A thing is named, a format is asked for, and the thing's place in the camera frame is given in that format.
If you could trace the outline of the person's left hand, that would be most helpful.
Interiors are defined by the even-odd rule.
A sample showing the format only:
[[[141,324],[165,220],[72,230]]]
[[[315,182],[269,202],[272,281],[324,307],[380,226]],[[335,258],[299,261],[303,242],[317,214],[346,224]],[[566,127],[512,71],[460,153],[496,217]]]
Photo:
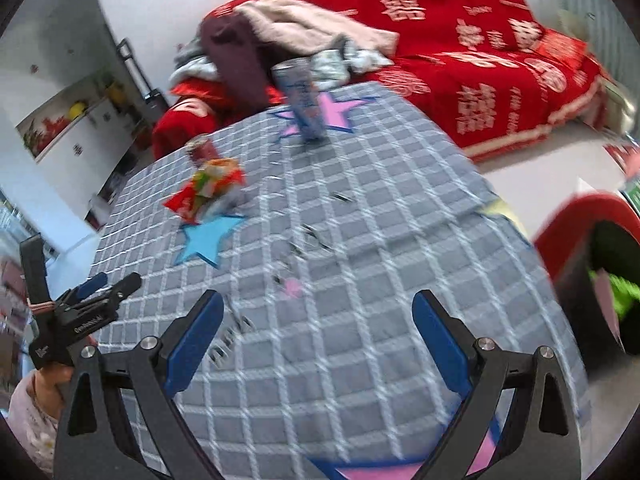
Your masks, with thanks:
[[[60,385],[66,385],[73,377],[74,369],[60,363],[50,363],[34,375],[34,395],[39,407],[50,417],[59,419],[64,399]]]

